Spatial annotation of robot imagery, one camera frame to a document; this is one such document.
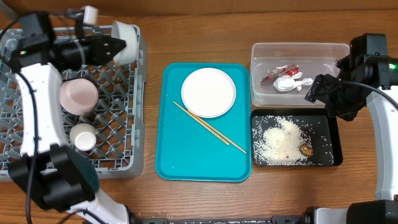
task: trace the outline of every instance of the white cup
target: white cup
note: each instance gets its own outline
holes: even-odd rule
[[[95,128],[89,124],[78,124],[70,130],[69,138],[76,148],[87,151],[92,149],[97,138],[95,136]]]
[[[135,61],[138,54],[138,38],[135,28],[122,22],[114,21],[111,37],[126,41],[126,47],[113,57],[116,65],[125,65]]]

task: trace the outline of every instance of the gray dish rack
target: gray dish rack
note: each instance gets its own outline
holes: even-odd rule
[[[135,62],[115,66],[113,62],[94,67],[83,66],[79,71],[65,70],[63,79],[85,77],[98,87],[99,100],[89,116],[76,116],[63,111],[63,127],[69,134],[74,125],[88,123],[96,128],[97,143],[90,151],[76,152],[89,159],[100,178],[137,177],[144,167],[143,120],[144,84],[147,81],[147,45],[138,26],[139,53]],[[86,27],[87,35],[111,33],[111,26]],[[54,28],[57,41],[65,41],[73,27]],[[21,29],[9,30],[0,42],[0,52],[9,57],[22,38]],[[22,98],[14,74],[0,64],[0,180],[9,179],[8,164],[21,158],[23,138]],[[44,172],[52,172],[49,164]]]

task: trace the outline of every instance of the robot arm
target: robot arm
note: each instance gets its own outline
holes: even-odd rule
[[[398,101],[398,86],[383,91]],[[366,104],[372,116],[376,137],[376,199],[393,200],[398,195],[398,111],[377,93],[371,93],[366,98]]]
[[[340,73],[318,75],[305,99],[320,100],[330,116],[352,121],[357,112],[368,106],[376,136],[378,180],[377,199],[392,200],[398,194],[398,108],[362,83],[378,88],[398,101],[398,60],[387,56],[386,36],[364,34],[351,41],[350,55],[339,60]]]
[[[398,107],[386,97],[398,101],[398,60],[387,56],[385,35],[364,34],[353,39],[350,46],[350,55],[337,63],[338,77],[318,75],[305,99],[324,102],[329,116],[346,121],[352,121],[364,106],[369,108],[376,137],[377,201],[354,203],[348,209],[318,208],[313,213],[313,223],[395,223],[398,221]]]
[[[68,146],[62,125],[59,88],[62,76],[59,71],[78,69],[82,64],[103,65],[125,48],[124,40],[105,35],[84,36],[82,25],[95,22],[91,15],[93,8],[87,7],[76,23],[78,43],[56,42],[46,12],[34,12],[20,17],[24,38],[6,63],[15,72],[20,72],[35,90],[37,99],[37,121],[39,147],[36,166],[31,163],[35,144],[34,107],[27,83],[18,75],[24,112],[24,139],[21,160],[9,164],[11,179],[25,192],[28,188],[29,172],[33,170],[31,199],[42,209],[56,209],[82,216],[91,223],[140,224],[129,209],[116,203],[99,187],[99,179],[92,163]],[[57,171],[43,172],[51,162]]]

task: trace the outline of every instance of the plastic container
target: plastic container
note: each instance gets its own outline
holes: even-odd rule
[[[349,54],[346,44],[324,43],[257,43],[252,47],[251,56],[251,98],[258,107],[324,107],[322,102],[312,104],[304,100],[311,86],[303,86],[289,92],[280,92],[272,86],[276,77],[261,83],[269,70],[284,65],[298,65],[303,78],[314,79],[319,74],[337,77],[340,69],[335,66],[337,60]]]

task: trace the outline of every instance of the brown food piece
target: brown food piece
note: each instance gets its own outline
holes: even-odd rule
[[[304,143],[304,144],[302,144],[300,146],[300,152],[304,156],[312,156],[313,155],[313,148],[311,148],[309,145]]]

